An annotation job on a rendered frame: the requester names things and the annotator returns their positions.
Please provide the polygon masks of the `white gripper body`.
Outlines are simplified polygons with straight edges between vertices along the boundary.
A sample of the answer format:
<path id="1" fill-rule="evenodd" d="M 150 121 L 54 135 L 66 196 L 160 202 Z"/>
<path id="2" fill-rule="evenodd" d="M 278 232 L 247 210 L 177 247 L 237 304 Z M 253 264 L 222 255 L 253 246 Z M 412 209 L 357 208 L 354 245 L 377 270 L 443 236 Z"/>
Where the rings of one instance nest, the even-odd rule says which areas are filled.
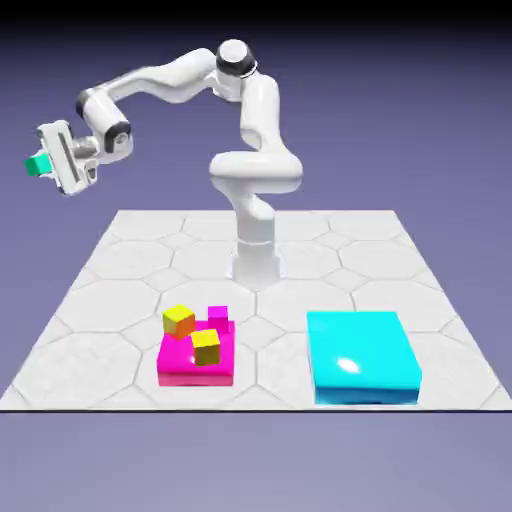
<path id="1" fill-rule="evenodd" d="M 94 137 L 74 138 L 65 120 L 40 125 L 37 135 L 50 160 L 50 176 L 62 194 L 75 195 L 96 183 L 97 141 Z"/>

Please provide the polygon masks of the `small green cube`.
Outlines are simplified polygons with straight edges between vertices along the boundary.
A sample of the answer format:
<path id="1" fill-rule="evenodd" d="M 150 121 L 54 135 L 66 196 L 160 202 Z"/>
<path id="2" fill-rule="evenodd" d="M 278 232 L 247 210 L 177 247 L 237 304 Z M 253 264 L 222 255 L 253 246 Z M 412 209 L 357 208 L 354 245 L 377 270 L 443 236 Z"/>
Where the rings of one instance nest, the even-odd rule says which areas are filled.
<path id="1" fill-rule="evenodd" d="M 29 176 L 42 176 L 53 172 L 51 160 L 46 153 L 30 156 L 24 161 L 24 166 Z"/>

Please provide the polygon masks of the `small yellow cube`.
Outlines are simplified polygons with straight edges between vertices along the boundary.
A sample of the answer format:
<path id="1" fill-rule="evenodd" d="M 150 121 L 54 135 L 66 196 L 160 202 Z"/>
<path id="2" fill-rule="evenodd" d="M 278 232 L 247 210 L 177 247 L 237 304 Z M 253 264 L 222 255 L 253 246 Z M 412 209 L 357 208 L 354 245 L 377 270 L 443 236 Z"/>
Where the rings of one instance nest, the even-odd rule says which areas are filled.
<path id="1" fill-rule="evenodd" d="M 191 334 L 196 366 L 220 363 L 220 339 L 216 329 L 195 331 Z"/>
<path id="2" fill-rule="evenodd" d="M 195 313 L 183 304 L 177 304 L 162 313 L 163 330 L 177 340 L 196 330 Z"/>

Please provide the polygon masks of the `small magenta cube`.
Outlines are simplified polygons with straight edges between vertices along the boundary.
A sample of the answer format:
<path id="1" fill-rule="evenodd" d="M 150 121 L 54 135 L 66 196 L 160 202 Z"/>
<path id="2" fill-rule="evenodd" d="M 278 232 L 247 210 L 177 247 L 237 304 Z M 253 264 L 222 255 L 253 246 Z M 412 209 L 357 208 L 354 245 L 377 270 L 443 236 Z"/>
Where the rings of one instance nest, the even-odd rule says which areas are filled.
<path id="1" fill-rule="evenodd" d="M 221 333 L 229 331 L 229 314 L 226 305 L 208 307 L 208 327 Z"/>

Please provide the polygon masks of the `large magenta box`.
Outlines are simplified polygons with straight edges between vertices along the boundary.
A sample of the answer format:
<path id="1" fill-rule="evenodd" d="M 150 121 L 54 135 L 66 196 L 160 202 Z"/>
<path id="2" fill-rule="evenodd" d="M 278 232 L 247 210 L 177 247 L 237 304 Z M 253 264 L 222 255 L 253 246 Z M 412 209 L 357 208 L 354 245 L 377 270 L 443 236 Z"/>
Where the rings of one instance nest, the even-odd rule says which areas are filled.
<path id="1" fill-rule="evenodd" d="M 210 329 L 208 321 L 197 321 L 196 331 Z M 196 366 L 191 335 L 177 340 L 165 334 L 162 338 L 157 362 L 160 386 L 232 386 L 234 379 L 235 323 L 229 321 L 228 332 L 218 332 L 220 363 Z"/>

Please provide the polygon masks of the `large cyan box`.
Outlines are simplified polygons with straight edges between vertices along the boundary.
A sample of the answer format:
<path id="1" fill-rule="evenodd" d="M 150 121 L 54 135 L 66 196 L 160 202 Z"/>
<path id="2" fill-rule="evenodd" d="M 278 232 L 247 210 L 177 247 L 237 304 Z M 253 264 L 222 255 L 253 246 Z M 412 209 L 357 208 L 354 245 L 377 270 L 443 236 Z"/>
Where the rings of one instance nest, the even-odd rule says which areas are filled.
<path id="1" fill-rule="evenodd" d="M 309 311 L 317 405 L 410 405 L 422 370 L 393 311 Z"/>

